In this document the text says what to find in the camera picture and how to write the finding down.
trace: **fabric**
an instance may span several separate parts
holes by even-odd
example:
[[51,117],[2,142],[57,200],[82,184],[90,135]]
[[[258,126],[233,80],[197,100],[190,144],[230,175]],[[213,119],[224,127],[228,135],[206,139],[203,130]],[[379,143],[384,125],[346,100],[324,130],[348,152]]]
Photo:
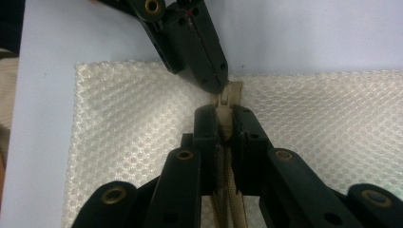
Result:
[[[161,63],[76,66],[74,125],[63,227],[110,181],[136,186],[160,175],[166,155],[193,131],[209,95]],[[232,75],[241,104],[257,115],[275,147],[291,149],[330,187],[368,182],[403,198],[403,72]],[[246,198],[249,227],[265,227],[258,198]],[[213,227],[202,199],[201,226]]]

